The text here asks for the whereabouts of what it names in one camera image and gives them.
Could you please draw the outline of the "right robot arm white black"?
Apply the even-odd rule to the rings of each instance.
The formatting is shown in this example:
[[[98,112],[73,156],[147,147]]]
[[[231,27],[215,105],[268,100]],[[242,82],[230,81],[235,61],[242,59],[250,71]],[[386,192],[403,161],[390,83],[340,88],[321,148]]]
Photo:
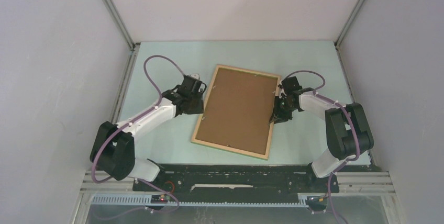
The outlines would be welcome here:
[[[312,113],[325,122],[327,149],[308,166],[304,178],[308,190],[319,191],[326,184],[325,177],[373,148],[374,139],[361,104],[343,104],[314,88],[302,88],[295,76],[286,77],[278,88],[269,123],[292,120],[294,111]]]

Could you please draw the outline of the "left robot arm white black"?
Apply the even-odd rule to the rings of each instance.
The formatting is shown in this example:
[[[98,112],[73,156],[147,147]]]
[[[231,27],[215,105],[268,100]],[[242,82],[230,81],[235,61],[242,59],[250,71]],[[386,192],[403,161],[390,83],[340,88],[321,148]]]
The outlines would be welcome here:
[[[127,177],[142,179],[153,191],[161,190],[165,186],[162,167],[150,159],[136,157],[136,142],[179,115],[202,114],[206,88],[198,74],[185,75],[180,85],[163,92],[160,100],[146,110],[116,124],[102,123],[90,154],[93,166],[117,181]]]

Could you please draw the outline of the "aluminium base extrusion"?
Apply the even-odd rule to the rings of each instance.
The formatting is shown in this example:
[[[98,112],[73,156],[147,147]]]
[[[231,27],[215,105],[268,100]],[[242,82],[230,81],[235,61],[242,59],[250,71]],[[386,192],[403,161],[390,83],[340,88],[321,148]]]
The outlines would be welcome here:
[[[335,196],[394,196],[396,195],[391,177],[388,172],[339,172],[337,182],[339,192]],[[132,190],[133,179],[122,181],[114,179],[96,184],[91,179],[91,173],[86,172],[80,192],[87,194],[142,194]]]

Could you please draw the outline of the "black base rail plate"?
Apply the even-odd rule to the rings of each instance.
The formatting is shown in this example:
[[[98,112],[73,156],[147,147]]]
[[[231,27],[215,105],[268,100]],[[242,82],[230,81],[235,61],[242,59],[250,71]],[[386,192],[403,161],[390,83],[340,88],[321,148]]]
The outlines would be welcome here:
[[[153,185],[179,201],[209,203],[295,203],[303,194],[337,193],[337,178],[311,180],[301,165],[163,164]]]

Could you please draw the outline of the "left aluminium corner post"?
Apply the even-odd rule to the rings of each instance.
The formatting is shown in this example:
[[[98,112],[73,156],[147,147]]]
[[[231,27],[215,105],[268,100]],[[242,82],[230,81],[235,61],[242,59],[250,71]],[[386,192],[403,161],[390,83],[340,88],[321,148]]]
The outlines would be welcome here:
[[[105,7],[107,8],[112,20],[116,24],[118,30],[120,31],[121,35],[123,36],[127,46],[132,51],[134,50],[136,43],[132,39],[115,3],[113,0],[102,0]]]

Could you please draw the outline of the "aluminium corner post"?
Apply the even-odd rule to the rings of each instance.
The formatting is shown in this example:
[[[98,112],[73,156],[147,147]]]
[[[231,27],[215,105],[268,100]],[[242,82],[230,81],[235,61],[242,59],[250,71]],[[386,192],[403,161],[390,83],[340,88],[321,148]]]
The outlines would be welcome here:
[[[134,50],[136,43],[132,39],[115,3],[113,0],[102,0],[105,7],[107,8],[112,20],[116,24],[118,30],[120,31],[121,35],[123,36],[127,46],[132,51]]]
[[[345,40],[350,28],[354,24],[354,21],[356,20],[357,16],[359,15],[361,9],[364,7],[365,2],[367,0],[357,0],[350,15],[348,16],[344,26],[342,27],[336,41],[335,41],[335,47],[337,50],[340,49],[343,41]]]

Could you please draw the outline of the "right aluminium corner post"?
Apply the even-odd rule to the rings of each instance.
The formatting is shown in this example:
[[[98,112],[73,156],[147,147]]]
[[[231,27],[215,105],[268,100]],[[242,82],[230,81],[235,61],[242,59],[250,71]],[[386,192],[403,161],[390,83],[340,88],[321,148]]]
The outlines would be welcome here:
[[[361,9],[364,7],[365,2],[367,0],[357,0],[350,15],[348,16],[344,26],[342,27],[336,41],[335,41],[335,47],[337,50],[340,49],[343,41],[345,40],[350,28],[354,24],[354,21],[356,20],[357,16],[359,15]]]

